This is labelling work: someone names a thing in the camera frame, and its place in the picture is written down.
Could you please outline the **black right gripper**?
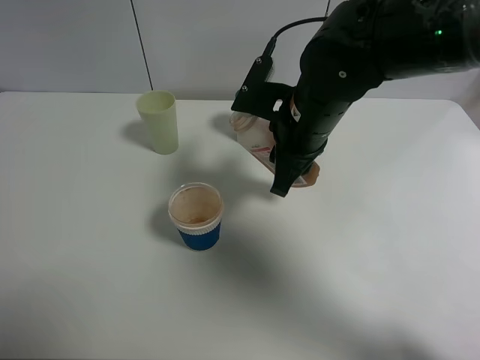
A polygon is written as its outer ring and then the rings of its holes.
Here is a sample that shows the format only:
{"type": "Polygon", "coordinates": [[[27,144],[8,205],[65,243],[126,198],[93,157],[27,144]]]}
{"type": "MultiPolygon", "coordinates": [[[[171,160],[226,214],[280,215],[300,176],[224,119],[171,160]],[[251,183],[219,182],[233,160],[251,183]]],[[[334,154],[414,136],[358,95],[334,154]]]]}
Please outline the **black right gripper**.
{"type": "Polygon", "coordinates": [[[271,123],[276,141],[270,192],[285,197],[291,188],[315,184],[315,161],[329,134],[350,106],[383,82],[374,65],[303,64],[301,76],[279,119],[271,123]]]}

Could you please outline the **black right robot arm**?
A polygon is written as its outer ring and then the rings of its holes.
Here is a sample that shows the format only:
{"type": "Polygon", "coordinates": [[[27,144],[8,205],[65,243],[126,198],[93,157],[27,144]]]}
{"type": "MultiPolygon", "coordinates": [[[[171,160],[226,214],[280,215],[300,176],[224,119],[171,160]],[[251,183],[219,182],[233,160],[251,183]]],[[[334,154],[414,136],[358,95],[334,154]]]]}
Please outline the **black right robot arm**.
{"type": "Polygon", "coordinates": [[[343,1],[311,38],[271,123],[271,192],[288,194],[351,105],[382,83],[479,66],[477,1],[343,1]]]}

